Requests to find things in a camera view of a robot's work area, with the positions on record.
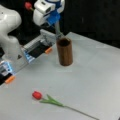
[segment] red flower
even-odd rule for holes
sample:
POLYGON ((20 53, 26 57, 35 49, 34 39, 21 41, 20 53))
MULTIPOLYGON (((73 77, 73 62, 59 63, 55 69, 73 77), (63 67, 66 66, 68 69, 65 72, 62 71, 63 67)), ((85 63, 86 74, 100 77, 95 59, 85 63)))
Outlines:
POLYGON ((32 4, 30 2, 25 2, 25 8, 27 10, 31 10, 32 9, 32 4))
POLYGON ((34 91, 32 96, 37 100, 40 100, 42 98, 42 94, 40 92, 37 92, 37 91, 34 91))

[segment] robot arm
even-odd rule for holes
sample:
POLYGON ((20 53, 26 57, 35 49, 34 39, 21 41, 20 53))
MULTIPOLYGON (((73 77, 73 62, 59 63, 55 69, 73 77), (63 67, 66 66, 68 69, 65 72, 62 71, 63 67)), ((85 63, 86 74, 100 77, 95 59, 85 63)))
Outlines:
POLYGON ((20 24, 21 17, 16 11, 0 5, 0 45, 5 53, 3 59, 11 62, 14 71, 20 70, 21 66, 27 64, 17 38, 8 35, 20 24))
POLYGON ((40 26, 48 22, 48 18, 53 11, 63 12, 65 0, 37 0, 34 7, 33 21, 40 26))

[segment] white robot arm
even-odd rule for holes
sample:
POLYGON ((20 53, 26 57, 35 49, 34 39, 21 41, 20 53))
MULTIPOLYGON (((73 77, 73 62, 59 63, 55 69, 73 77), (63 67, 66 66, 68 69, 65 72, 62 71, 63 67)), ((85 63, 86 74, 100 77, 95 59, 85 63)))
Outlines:
MULTIPOLYGON (((34 23, 38 26, 41 26, 46 22, 50 25, 55 24, 55 28, 57 28, 56 33, 57 35, 59 35, 59 13, 64 10, 65 1, 37 0, 34 6, 34 23)), ((3 59, 10 62, 14 72, 18 72, 20 69, 22 69, 25 65, 28 64, 27 58, 24 54, 24 52, 26 51, 23 51, 16 37, 8 35, 20 24, 21 17, 16 11, 7 9, 0 5, 0 45, 5 53, 3 59)), ((47 31, 45 31, 44 33, 47 33, 47 35, 49 34, 50 36, 52 35, 56 39, 55 35, 47 31)), ((33 40, 26 46, 29 46, 27 47, 29 49, 31 48, 31 46, 35 46, 34 44, 36 45, 36 40, 33 40)))
POLYGON ((20 24, 21 17, 16 11, 0 5, 0 45, 5 53, 4 60, 9 61, 16 72, 27 64, 27 60, 17 38, 9 36, 8 33, 20 24))
POLYGON ((57 10, 58 13, 63 12, 65 7, 65 0, 37 0, 34 5, 34 23, 38 26, 48 22, 50 13, 57 10))

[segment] cylindrical container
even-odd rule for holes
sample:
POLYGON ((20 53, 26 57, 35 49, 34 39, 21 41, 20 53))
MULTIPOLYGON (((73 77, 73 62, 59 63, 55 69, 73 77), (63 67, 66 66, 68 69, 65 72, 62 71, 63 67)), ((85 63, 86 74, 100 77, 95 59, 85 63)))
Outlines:
POLYGON ((72 41, 69 38, 57 40, 59 62, 62 66, 69 66, 73 63, 72 41))

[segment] white table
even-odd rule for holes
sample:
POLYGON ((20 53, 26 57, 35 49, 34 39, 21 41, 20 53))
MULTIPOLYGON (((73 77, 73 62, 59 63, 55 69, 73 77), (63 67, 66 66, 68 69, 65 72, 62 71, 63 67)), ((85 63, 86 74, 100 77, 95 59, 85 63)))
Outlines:
POLYGON ((59 65, 56 45, 0 87, 0 120, 93 120, 68 109, 35 101, 41 91, 100 120, 120 117, 120 50, 69 33, 74 63, 59 65))

